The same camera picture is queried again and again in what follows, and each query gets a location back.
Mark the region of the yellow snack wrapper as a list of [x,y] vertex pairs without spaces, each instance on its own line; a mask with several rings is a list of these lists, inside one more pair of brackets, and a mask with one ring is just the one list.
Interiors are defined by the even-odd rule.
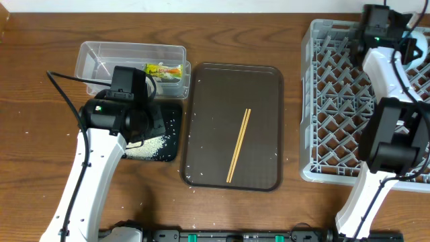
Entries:
[[152,77],[180,80],[182,78],[183,65],[165,66],[158,64],[145,64],[144,71]]

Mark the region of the brown serving tray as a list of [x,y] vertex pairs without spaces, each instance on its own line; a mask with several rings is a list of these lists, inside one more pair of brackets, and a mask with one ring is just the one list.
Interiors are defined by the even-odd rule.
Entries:
[[182,180],[207,188],[275,190],[282,182],[283,84],[275,67],[198,65]]

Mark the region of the black tray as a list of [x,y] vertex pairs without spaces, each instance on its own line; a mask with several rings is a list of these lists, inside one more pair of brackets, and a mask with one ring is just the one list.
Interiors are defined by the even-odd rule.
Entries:
[[167,146],[163,149],[162,157],[151,161],[170,162],[176,158],[179,148],[182,106],[178,103],[172,102],[155,102],[155,105],[160,107],[161,115],[163,117],[165,133],[161,136],[165,136],[167,138]]

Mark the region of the light blue bowl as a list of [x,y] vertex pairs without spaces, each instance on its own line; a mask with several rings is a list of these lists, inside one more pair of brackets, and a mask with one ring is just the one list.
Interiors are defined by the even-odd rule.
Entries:
[[409,38],[415,40],[411,57],[403,64],[404,70],[409,71],[421,65],[428,54],[428,43],[425,35],[418,31],[413,31]]

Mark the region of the clear plastic bin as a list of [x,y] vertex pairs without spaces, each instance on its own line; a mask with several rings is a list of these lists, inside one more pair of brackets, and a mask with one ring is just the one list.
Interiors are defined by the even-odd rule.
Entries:
[[114,67],[132,67],[144,71],[145,64],[165,66],[183,65],[182,78],[160,79],[153,77],[155,84],[148,82],[149,92],[157,88],[157,98],[187,99],[191,81],[191,64],[186,60],[186,49],[182,46],[163,44],[141,44],[129,42],[82,43],[75,67],[75,76],[96,81],[88,84],[87,93],[95,95],[112,82]]

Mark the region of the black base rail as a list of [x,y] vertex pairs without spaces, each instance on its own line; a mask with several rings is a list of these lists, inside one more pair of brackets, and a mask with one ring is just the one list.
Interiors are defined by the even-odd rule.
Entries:
[[350,241],[334,231],[313,229],[300,223],[291,231],[178,231],[173,229],[150,231],[132,221],[120,221],[108,231],[100,231],[98,241],[142,242],[324,242]]

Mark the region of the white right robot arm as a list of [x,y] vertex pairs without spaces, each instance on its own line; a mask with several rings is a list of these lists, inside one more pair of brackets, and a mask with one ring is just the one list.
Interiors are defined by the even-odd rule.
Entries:
[[366,4],[351,47],[351,62],[369,77],[377,106],[358,145],[361,169],[335,217],[334,241],[366,241],[372,221],[392,187],[428,167],[429,104],[406,72],[422,64],[428,43],[416,27],[424,13],[399,13]]

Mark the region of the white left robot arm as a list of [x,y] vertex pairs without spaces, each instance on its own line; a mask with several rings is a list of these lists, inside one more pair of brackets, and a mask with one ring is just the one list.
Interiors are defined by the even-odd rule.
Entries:
[[113,174],[129,143],[163,136],[165,123],[157,88],[141,69],[116,66],[111,83],[77,110],[48,78],[77,120],[77,150],[58,208],[41,241],[101,241],[99,224]]

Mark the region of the grey dishwasher rack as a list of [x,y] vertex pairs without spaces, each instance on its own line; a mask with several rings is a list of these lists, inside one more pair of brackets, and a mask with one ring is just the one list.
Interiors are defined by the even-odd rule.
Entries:
[[352,186],[359,136],[376,99],[367,75],[349,60],[356,22],[315,19],[301,43],[300,168],[308,182]]

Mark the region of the pile of white rice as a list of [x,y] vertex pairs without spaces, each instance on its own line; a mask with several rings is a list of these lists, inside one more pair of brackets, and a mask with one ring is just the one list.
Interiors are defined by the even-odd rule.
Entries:
[[167,138],[158,136],[136,143],[129,143],[126,146],[125,156],[128,159],[157,160],[163,156],[163,149],[167,146]]

